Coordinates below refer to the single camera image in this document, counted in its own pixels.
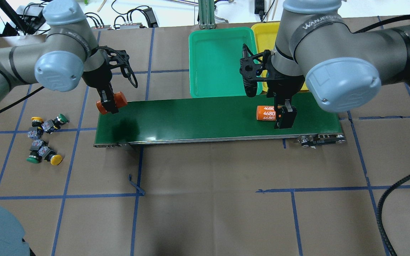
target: orange battery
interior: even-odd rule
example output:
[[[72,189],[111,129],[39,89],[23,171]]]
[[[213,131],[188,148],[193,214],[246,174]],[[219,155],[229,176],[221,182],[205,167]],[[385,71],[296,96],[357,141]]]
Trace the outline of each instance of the orange battery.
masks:
[[[276,112],[273,106],[257,106],[256,119],[260,121],[275,121]]]

